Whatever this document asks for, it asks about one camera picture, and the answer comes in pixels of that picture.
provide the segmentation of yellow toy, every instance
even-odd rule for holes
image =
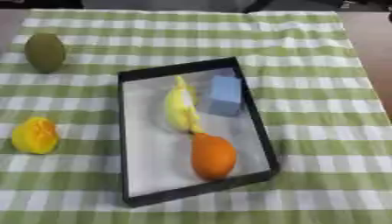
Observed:
[[[46,154],[58,141],[55,124],[44,117],[31,117],[12,131],[12,144],[19,151]]]
[[[176,76],[176,85],[164,99],[164,112],[166,121],[176,130],[202,133],[199,125],[199,116],[194,104],[196,94],[181,76]]]

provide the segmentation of blue cube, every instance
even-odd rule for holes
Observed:
[[[242,102],[241,80],[231,76],[216,75],[211,81],[209,113],[219,116],[236,116]]]

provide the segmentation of plastic fruit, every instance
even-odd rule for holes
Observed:
[[[36,33],[25,44],[24,54],[39,72],[49,74],[62,66],[67,53],[55,34]]]
[[[46,154],[58,141],[55,124],[44,117],[32,117],[12,131],[12,144],[19,151]]]
[[[192,137],[192,168],[205,180],[224,179],[235,166],[235,148],[219,136],[196,133]]]
[[[194,89],[181,76],[176,76],[176,85],[164,98],[166,121],[176,130],[204,132],[199,124],[199,116],[194,107],[197,101]]]

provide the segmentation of kiwi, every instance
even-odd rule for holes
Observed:
[[[59,69],[66,59],[66,48],[53,33],[36,33],[24,46],[24,55],[39,72],[49,74]]]

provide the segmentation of orange fruit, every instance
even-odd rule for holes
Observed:
[[[235,148],[219,136],[195,133],[192,137],[192,168],[205,180],[224,179],[235,166]]]
[[[46,154],[53,151],[59,136],[54,122],[44,117],[31,117],[12,131],[12,144],[20,151]]]

